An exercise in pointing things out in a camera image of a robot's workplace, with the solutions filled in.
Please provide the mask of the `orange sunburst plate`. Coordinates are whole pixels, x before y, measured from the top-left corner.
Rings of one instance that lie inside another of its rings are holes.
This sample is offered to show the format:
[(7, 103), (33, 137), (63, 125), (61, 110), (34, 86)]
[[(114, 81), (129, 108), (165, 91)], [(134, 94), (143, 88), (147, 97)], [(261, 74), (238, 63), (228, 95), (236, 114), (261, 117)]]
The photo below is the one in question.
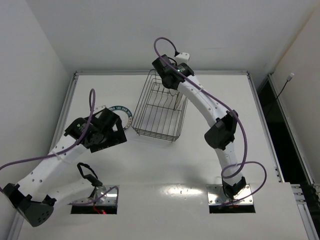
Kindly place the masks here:
[(183, 94), (178, 91), (177, 92), (177, 96), (176, 96), (176, 101), (175, 101), (175, 104), (174, 104), (174, 107), (173, 107), (173, 109), (175, 111), (179, 108), (181, 100), (182, 100), (182, 97), (183, 97)]

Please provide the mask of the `wire dish rack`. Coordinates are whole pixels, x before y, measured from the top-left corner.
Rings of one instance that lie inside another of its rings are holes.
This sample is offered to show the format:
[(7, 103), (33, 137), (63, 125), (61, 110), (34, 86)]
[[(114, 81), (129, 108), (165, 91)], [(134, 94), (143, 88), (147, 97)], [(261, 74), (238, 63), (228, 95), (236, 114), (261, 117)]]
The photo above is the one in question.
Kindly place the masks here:
[(152, 69), (144, 82), (134, 111), (132, 128), (138, 135), (175, 142), (182, 133), (188, 99), (183, 95), (174, 110), (177, 90), (165, 88)]

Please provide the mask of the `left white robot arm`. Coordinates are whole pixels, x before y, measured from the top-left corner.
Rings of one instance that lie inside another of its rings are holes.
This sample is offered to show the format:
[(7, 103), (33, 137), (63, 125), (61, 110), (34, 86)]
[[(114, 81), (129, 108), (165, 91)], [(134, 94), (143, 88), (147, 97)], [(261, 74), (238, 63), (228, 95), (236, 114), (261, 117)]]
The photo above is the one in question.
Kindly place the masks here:
[(98, 202), (106, 193), (97, 174), (84, 174), (82, 167), (91, 167), (79, 162), (76, 167), (81, 179), (55, 187), (55, 182), (67, 167), (83, 153), (95, 153), (127, 141), (122, 120), (108, 108), (91, 112), (88, 117), (79, 117), (65, 130), (49, 155), (18, 183), (8, 183), (2, 190), (13, 208), (32, 226), (42, 225), (59, 206), (76, 205), (79, 199), (88, 199), (87, 204)]

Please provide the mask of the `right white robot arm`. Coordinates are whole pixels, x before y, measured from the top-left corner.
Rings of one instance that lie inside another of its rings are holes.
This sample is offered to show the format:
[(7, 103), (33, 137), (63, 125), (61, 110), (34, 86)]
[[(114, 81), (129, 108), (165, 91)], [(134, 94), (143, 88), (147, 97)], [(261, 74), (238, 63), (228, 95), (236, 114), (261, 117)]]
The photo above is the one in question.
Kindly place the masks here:
[(204, 134), (204, 139), (217, 154), (222, 169), (223, 192), (233, 200), (246, 185), (245, 177), (238, 171), (234, 145), (238, 114), (212, 99), (185, 62), (171, 64), (164, 54), (154, 60), (152, 66), (160, 76), (163, 86), (186, 96), (207, 121), (209, 130)]

